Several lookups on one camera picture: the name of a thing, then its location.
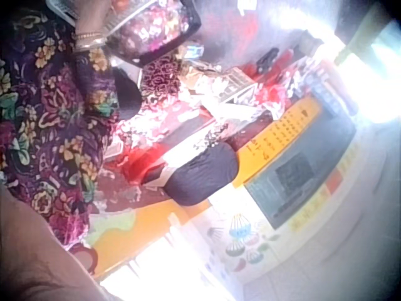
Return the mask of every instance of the black bag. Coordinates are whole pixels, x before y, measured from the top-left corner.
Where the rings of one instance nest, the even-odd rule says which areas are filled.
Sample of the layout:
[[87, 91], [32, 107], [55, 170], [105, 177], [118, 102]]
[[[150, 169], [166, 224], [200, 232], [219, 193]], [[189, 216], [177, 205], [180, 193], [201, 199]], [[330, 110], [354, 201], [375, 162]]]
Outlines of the black bag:
[[142, 95], [138, 86], [120, 68], [113, 68], [118, 104], [120, 106], [120, 120], [128, 120], [139, 113], [142, 106]]
[[221, 142], [178, 168], [164, 191], [180, 205], [192, 206], [232, 182], [238, 170], [236, 153], [229, 144]]

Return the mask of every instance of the bangle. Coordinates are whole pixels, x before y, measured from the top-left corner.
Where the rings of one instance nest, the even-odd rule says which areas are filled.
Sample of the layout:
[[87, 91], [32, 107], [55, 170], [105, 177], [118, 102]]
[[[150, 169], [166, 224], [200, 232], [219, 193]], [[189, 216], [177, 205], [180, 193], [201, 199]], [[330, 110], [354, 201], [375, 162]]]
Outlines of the bangle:
[[80, 33], [80, 34], [76, 34], [75, 35], [75, 40], [83, 40], [83, 39], [87, 39], [87, 38], [99, 38], [99, 37], [103, 37], [102, 33], [99, 31], [95, 31], [92, 33]]
[[83, 45], [76, 45], [74, 52], [82, 52], [91, 50], [93, 48], [102, 47], [106, 44], [106, 38], [98, 38], [94, 39], [91, 43], [83, 44]]

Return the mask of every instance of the candy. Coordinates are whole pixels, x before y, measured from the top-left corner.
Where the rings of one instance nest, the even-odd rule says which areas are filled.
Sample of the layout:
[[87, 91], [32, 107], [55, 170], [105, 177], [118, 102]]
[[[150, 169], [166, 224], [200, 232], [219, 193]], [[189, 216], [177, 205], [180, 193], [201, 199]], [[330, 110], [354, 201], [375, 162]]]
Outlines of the candy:
[[112, 39], [122, 55], [133, 59], [158, 50], [188, 29], [188, 12], [182, 3], [160, 0], [125, 23]]

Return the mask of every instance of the yellow label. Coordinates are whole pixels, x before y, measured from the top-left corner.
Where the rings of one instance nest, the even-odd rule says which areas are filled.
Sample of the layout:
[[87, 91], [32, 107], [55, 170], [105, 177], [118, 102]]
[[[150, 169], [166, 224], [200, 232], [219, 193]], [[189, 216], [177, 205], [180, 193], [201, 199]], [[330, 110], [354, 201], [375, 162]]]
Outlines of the yellow label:
[[239, 172], [232, 182], [243, 185], [289, 146], [321, 112], [313, 97], [296, 102], [277, 121], [237, 151]]
[[317, 193], [304, 205], [289, 221], [289, 227], [292, 231], [299, 231], [320, 211], [323, 205], [330, 197], [326, 185], [323, 185]]

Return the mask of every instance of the purple floral fabric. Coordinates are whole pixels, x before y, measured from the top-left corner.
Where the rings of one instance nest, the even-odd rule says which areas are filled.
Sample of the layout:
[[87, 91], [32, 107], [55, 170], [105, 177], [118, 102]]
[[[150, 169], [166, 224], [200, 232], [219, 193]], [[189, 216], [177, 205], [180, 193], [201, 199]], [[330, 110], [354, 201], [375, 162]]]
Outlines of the purple floral fabric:
[[88, 229], [103, 153], [117, 120], [104, 49], [72, 53], [73, 28], [48, 10], [21, 11], [1, 41], [0, 180], [65, 246]]

